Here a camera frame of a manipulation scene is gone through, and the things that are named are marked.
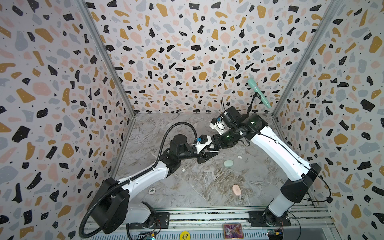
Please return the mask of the mint green earbud case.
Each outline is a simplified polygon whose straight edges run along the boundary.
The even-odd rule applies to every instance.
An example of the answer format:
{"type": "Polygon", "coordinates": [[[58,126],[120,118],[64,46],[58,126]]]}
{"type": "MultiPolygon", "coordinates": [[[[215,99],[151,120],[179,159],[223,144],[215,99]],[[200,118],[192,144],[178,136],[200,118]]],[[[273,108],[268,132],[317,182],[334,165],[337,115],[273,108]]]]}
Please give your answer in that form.
{"type": "Polygon", "coordinates": [[[224,166],[226,167],[226,168],[230,168],[230,167],[232,167],[234,165],[234,162],[232,161],[232,160],[226,160],[226,161],[224,161],[224,166]]]}

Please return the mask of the pink earbud case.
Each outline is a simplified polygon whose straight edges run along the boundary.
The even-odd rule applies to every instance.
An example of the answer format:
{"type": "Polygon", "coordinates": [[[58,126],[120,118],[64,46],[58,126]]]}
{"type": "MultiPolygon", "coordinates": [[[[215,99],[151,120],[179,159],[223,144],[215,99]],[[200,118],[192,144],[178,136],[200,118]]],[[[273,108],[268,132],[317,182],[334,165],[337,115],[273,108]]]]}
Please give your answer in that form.
{"type": "Polygon", "coordinates": [[[233,193],[234,193],[234,195],[235,196],[241,196],[242,195],[242,190],[241,190],[241,188],[240,188],[240,186],[239,185],[233,185],[232,186],[232,191],[233,191],[233,193]]]}

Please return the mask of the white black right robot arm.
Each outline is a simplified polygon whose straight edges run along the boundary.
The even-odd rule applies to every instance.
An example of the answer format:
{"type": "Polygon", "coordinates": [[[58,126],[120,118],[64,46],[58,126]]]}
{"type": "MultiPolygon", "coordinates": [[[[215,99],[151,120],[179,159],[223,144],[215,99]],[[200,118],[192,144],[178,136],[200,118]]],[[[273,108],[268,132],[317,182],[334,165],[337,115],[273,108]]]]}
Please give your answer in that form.
{"type": "Polygon", "coordinates": [[[231,148],[247,140],[261,148],[284,171],[288,179],[265,210],[265,217],[279,218],[290,207],[300,203],[321,167],[310,164],[291,150],[259,115],[241,115],[234,107],[213,118],[210,128],[217,131],[212,143],[217,149],[231,148]]]}

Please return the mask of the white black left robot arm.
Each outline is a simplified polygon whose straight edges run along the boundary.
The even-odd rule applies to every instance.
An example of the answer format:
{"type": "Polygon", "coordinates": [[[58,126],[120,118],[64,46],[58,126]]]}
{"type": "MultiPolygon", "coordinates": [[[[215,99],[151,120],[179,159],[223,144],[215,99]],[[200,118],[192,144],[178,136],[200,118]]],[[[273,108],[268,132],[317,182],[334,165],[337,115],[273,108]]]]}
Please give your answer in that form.
{"type": "Polygon", "coordinates": [[[219,138],[201,135],[193,145],[189,145],[187,137],[176,135],[169,148],[163,151],[156,166],[119,180],[108,178],[103,181],[88,214],[99,226],[97,230],[86,234],[84,229],[79,232],[82,238],[90,238],[102,231],[110,234],[124,224],[139,224],[150,228],[156,221],[156,210],[146,202],[130,204],[131,199],[152,184],[172,175],[181,166],[182,160],[197,159],[204,163],[216,156],[220,150],[219,138]]]}

